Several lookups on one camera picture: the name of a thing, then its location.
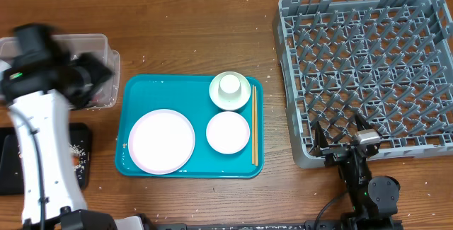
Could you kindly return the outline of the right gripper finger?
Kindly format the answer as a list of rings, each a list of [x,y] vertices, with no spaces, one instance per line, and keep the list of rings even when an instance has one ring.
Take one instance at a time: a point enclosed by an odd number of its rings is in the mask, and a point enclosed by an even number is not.
[[[314,125],[314,131],[315,135],[311,155],[323,156],[329,150],[329,145],[327,142],[327,138],[324,134],[324,130],[319,122],[316,122],[316,124]]]
[[[355,114],[355,122],[358,131],[370,130],[372,128],[372,126],[359,113]]]

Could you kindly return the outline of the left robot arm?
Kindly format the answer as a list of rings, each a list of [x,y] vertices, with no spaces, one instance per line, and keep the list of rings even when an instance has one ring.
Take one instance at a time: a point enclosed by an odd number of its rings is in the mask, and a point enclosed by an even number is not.
[[[13,31],[21,53],[4,71],[1,91],[21,153],[23,229],[153,229],[144,214],[113,219],[89,210],[74,172],[69,111],[85,108],[112,70],[91,53],[71,59],[48,25]]]

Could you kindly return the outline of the orange carrot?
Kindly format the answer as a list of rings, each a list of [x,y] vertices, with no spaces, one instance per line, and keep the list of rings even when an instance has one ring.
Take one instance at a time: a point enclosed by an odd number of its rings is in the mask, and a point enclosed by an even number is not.
[[[78,167],[81,164],[81,159],[79,156],[73,156],[73,165]]]

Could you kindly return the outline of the rice and nut leftovers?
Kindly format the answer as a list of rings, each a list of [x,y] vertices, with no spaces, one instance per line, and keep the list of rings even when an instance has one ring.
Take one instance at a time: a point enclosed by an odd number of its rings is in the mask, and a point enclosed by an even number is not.
[[[78,180],[87,179],[89,169],[89,151],[82,145],[70,144],[69,145],[71,156],[79,156],[81,164],[78,167],[74,166],[74,172]]]

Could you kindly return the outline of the large white plate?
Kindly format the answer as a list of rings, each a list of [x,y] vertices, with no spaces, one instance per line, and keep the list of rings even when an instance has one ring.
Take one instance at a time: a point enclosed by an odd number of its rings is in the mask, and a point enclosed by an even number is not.
[[[195,130],[187,117],[169,110],[153,110],[133,125],[128,151],[146,173],[166,175],[184,166],[195,149]]]

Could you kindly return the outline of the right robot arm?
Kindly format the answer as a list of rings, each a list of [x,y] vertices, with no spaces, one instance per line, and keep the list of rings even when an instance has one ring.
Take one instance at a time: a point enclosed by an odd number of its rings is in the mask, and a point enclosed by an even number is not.
[[[318,213],[314,222],[305,223],[310,229],[402,229],[401,221],[393,220],[398,212],[400,183],[390,176],[373,176],[367,159],[379,152],[382,135],[361,114],[355,114],[357,132],[345,146],[328,145],[324,130],[314,125],[314,148],[317,157],[324,158],[326,167],[337,166],[346,191],[334,197]],[[323,213],[344,195],[349,195],[352,212],[346,212],[337,221],[323,221]]]

